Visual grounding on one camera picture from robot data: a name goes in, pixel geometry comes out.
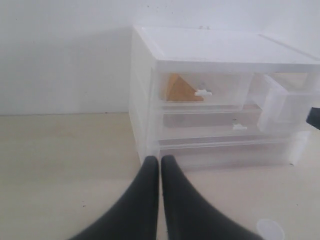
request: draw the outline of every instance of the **wooden block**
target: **wooden block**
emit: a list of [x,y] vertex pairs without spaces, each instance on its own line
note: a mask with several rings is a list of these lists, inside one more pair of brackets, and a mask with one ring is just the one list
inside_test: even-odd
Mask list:
[[179,74],[170,76],[165,91],[165,99],[171,102],[201,102],[202,96],[195,96],[196,90],[190,86]]

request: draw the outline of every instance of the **orange object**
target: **orange object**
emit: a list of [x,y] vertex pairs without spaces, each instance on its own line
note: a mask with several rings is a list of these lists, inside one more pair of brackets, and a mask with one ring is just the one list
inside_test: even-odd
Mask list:
[[201,102],[202,96],[195,96],[196,90],[189,85],[179,74],[170,76],[165,91],[165,99],[171,102]]

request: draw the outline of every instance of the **black object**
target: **black object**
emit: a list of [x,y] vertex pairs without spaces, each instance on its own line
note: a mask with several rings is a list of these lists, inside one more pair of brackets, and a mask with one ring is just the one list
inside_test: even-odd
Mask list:
[[210,205],[185,177],[174,156],[162,158],[161,175],[169,240],[263,240]]
[[320,130],[320,108],[311,108],[306,122]]
[[70,240],[155,240],[158,208],[159,164],[148,156],[114,206]]

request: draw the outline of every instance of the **plastic lid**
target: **plastic lid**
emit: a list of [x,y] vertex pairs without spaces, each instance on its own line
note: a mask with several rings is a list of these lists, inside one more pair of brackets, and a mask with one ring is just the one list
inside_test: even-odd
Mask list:
[[270,219],[260,219],[256,224],[256,229],[265,240],[284,240],[285,232],[281,226]]

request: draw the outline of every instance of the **beige tabletop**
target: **beige tabletop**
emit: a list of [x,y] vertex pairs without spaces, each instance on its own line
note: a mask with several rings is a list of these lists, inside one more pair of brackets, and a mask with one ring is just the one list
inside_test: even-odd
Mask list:
[[[320,131],[298,166],[186,172],[198,191],[256,231],[320,239]],[[128,114],[0,117],[0,240],[65,240],[101,216],[140,168]],[[158,240],[166,240],[160,199]]]

